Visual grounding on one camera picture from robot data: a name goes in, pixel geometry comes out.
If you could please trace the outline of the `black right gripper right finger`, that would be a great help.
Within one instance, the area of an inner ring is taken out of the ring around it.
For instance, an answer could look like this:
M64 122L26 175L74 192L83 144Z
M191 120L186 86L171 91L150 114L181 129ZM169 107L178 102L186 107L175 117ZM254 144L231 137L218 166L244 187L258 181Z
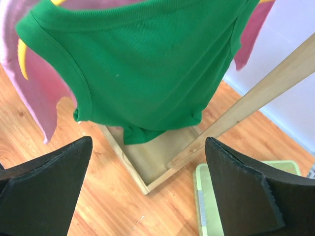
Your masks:
M226 236L312 236L315 182L209 137L206 160Z

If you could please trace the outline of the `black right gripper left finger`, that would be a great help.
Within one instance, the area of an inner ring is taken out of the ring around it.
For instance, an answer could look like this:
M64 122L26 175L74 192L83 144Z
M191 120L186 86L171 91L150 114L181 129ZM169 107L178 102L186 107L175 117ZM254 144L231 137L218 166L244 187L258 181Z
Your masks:
M65 236L93 149L84 136L58 150L0 169L0 234Z

